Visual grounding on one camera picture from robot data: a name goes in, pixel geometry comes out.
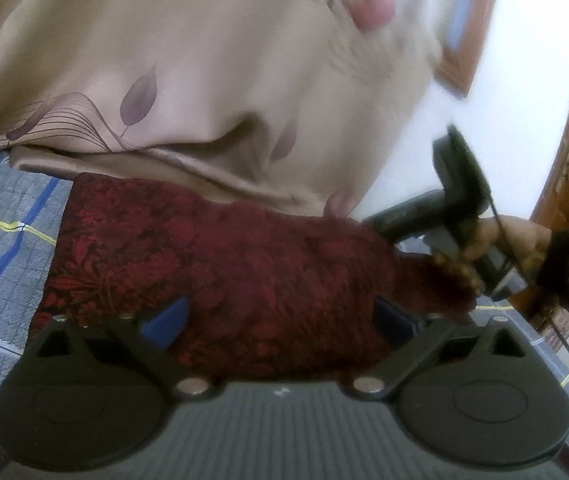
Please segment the person's right hand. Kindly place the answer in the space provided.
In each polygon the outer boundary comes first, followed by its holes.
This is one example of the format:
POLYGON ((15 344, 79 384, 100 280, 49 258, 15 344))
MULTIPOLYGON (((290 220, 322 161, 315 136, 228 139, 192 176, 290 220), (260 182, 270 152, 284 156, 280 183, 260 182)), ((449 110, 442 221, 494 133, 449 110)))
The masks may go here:
POLYGON ((468 244, 455 258, 434 252, 435 262, 452 278, 460 278, 477 294, 485 292, 485 283, 473 263, 495 247, 515 262, 520 275, 532 285, 546 259, 553 231, 546 226, 512 216, 481 219, 475 225, 468 244))

